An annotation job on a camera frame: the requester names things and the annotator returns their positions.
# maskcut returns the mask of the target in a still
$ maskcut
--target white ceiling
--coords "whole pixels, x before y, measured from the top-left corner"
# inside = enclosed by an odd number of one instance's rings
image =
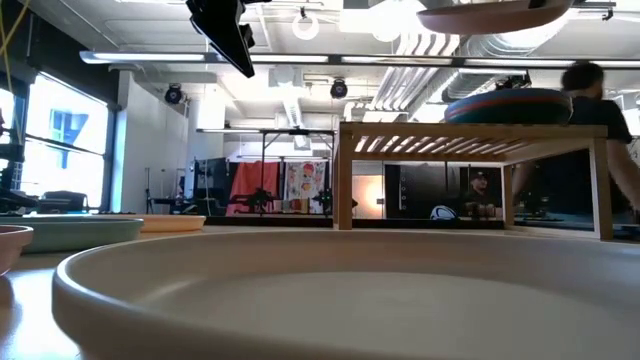
[[[390,43],[376,40],[371,34],[343,33],[336,24],[340,18],[342,0],[322,0],[324,10],[316,11],[321,20],[319,35],[310,41],[293,35],[291,23],[295,9],[265,8],[266,28],[272,48],[267,46],[265,33],[254,8],[249,8],[243,22],[254,30],[256,52],[284,53],[361,53],[376,54],[392,51]],[[640,8],[639,0],[617,0],[619,8]],[[205,51],[206,41],[198,35],[188,21],[190,13],[185,6],[162,4],[121,3],[115,0],[32,0],[31,8],[54,26],[68,33],[85,46],[95,50],[135,51]],[[539,48],[535,55],[558,57],[624,57],[640,55],[640,23],[617,20],[572,20],[561,32]],[[228,114],[233,117],[273,117],[282,111],[280,101],[270,98],[267,86],[267,67],[257,67],[253,79],[245,79],[225,65],[157,65],[146,69],[150,77],[170,72],[214,72],[235,100]],[[319,67],[309,66],[305,74],[325,75],[327,78],[345,77],[350,95],[373,96],[384,76],[384,68],[374,67]],[[558,72],[535,71],[536,86],[556,87]],[[167,84],[147,84],[160,92]],[[640,89],[640,75],[629,72],[608,74],[608,86],[621,89]],[[191,95],[202,92],[202,85],[185,84]],[[313,83],[312,97],[301,101],[303,111],[342,113],[344,101],[328,96],[329,85]]]

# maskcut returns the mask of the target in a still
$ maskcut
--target security camera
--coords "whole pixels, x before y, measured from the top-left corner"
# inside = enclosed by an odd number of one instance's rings
[[[164,94],[164,100],[171,105],[178,105],[186,99],[182,92],[182,85],[170,84],[169,89]]]
[[[334,99],[344,99],[349,92],[344,79],[335,79],[331,85],[331,97]]]
[[[251,27],[239,25],[246,4],[271,0],[187,0],[194,29],[246,77],[255,75],[249,49],[255,45]]]

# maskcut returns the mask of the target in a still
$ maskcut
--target man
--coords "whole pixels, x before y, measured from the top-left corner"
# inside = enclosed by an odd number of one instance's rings
[[[611,181],[614,222],[631,221],[629,203],[640,210],[640,169],[627,144],[631,135],[620,108],[603,97],[604,72],[600,66],[573,64],[562,76],[563,90],[573,98],[570,125],[605,125],[608,128],[607,163]],[[538,162],[542,185],[549,195],[551,217],[565,221],[592,222],[591,176],[588,150],[543,159]],[[522,164],[513,178],[513,193],[525,185],[534,164]]]
[[[496,201],[489,196],[487,178],[477,172],[469,178],[471,191],[465,196],[465,208],[472,217],[495,216]]]

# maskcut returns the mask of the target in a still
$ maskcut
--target wooden table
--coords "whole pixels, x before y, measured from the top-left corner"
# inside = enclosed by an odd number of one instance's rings
[[[479,163],[502,170],[502,203],[507,230],[613,238],[605,126],[340,123],[333,169],[334,227],[352,229],[352,162],[446,161]],[[576,150],[589,149],[594,232],[514,226],[511,193],[513,167]]]

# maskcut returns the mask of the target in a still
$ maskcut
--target teal plate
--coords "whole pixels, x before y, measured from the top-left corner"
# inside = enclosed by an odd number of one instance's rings
[[[91,219],[88,217],[0,217],[0,225],[29,226],[33,241],[22,253],[87,250],[138,238],[144,222],[136,219]]]

